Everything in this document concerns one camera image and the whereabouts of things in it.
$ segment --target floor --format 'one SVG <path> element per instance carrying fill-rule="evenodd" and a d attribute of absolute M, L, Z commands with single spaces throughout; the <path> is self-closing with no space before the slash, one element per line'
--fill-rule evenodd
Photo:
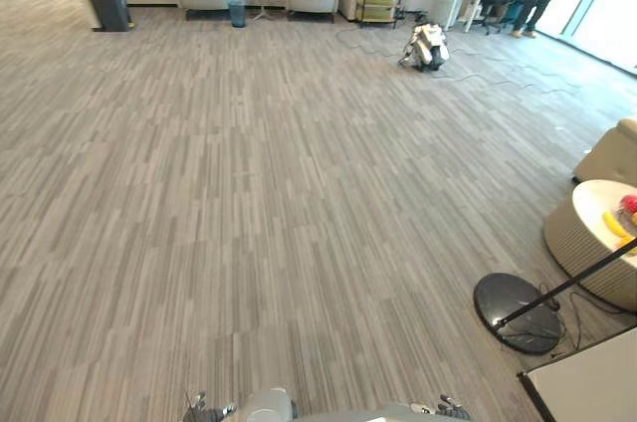
<path fill-rule="evenodd" d="M 273 385 L 305 414 L 445 392 L 539 420 L 516 374 L 550 355 L 501 346 L 472 290 L 564 280 L 542 221 L 634 79 L 546 38 L 452 32 L 423 75 L 406 25 L 136 8 L 102 34 L 77 0 L 1 1 L 0 420 Z M 577 303 L 583 344 L 635 322 Z"/>

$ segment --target teal trash can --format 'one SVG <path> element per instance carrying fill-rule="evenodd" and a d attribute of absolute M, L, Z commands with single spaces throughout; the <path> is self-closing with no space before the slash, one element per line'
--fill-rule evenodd
<path fill-rule="evenodd" d="M 247 0 L 228 0 L 228 10 L 230 11 L 232 27 L 246 27 L 246 1 Z"/>
<path fill-rule="evenodd" d="M 135 25 L 128 14 L 126 0 L 91 0 L 105 32 L 127 32 Z"/>

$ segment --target floor lamp base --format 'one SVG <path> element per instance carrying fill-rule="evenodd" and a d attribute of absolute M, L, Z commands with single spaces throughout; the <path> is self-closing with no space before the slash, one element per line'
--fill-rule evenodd
<path fill-rule="evenodd" d="M 513 311 L 539 298 L 531 283 L 513 275 L 492 273 L 484 276 L 474 289 L 474 304 L 487 329 L 504 344 L 527 354 L 545 354 L 562 337 L 557 313 L 540 305 L 504 327 L 497 322 Z"/>

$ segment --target white robot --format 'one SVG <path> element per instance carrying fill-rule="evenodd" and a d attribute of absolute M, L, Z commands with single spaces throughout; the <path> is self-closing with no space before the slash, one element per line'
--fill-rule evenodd
<path fill-rule="evenodd" d="M 430 409 L 422 404 L 388 404 L 375 411 L 351 411 L 310 415 L 298 418 L 297 406 L 282 388 L 264 390 L 253 394 L 245 407 L 234 404 L 223 409 L 206 408 L 206 394 L 199 393 L 191 402 L 182 422 L 452 422 L 471 420 L 469 413 L 451 397 L 441 395 L 444 404 Z"/>
<path fill-rule="evenodd" d="M 405 46 L 398 64 L 410 64 L 420 72 L 437 71 L 449 60 L 447 38 L 438 24 L 422 24 L 414 27 L 413 35 Z"/>

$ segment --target glass wall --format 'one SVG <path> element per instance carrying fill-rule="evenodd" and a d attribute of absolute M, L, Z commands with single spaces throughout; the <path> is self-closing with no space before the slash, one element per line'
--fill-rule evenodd
<path fill-rule="evenodd" d="M 537 28 L 637 73 L 635 0 L 552 0 Z"/>

